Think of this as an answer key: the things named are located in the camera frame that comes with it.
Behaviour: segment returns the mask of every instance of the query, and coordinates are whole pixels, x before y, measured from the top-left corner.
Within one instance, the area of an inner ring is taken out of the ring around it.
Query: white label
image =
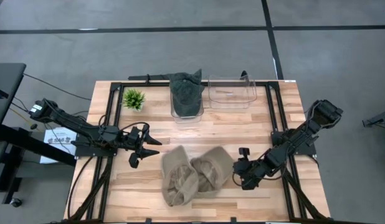
[[[44,142],[50,144],[57,149],[60,149],[66,153],[75,155],[76,146],[71,144],[72,141],[76,140],[76,133],[66,128],[55,128],[53,130],[46,130],[44,135]],[[54,163],[55,160],[41,156],[41,164]]]
[[[33,105],[33,108],[36,108],[36,109],[38,109],[38,110],[41,110],[41,109],[42,109],[42,107],[39,106],[39,105]]]

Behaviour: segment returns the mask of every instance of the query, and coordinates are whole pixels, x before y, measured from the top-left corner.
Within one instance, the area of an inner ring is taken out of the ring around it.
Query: beige cloth
[[[198,191],[198,174],[178,146],[162,156],[162,194],[169,206],[185,205]]]
[[[197,198],[213,198],[223,184],[232,175],[231,156],[221,146],[217,146],[198,158],[191,160],[191,165],[198,172],[199,185]]]

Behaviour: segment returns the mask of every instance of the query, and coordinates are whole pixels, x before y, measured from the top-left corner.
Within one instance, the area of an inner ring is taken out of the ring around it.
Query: clear plastic container
[[[201,100],[201,107],[198,111],[198,114],[195,116],[179,116],[176,111],[174,110],[173,106],[173,95],[172,92],[170,92],[170,103],[171,103],[171,115],[174,118],[174,121],[176,123],[195,123],[199,122],[202,118],[202,114],[204,113],[204,106],[202,103],[203,99]]]
[[[257,99],[255,80],[249,75],[231,80],[209,76],[209,104],[214,109],[246,109]]]

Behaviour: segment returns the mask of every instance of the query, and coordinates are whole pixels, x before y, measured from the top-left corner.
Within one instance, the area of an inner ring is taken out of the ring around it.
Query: gray fabric in container
[[[205,89],[201,85],[202,70],[199,69],[194,74],[179,72],[167,75],[175,112],[180,117],[196,116],[201,108],[202,92]]]

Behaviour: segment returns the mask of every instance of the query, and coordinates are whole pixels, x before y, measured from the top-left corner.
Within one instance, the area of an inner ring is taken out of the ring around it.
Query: gray cloth
[[[178,146],[162,156],[162,195],[169,206],[185,205],[198,191],[198,174],[188,161],[186,151]]]
[[[205,89],[201,85],[202,70],[194,74],[179,72],[167,75],[175,112],[180,117],[196,116],[201,109],[202,91]]]
[[[191,165],[198,173],[199,184],[196,198],[213,198],[232,175],[231,156],[223,147],[217,146],[198,158]]]

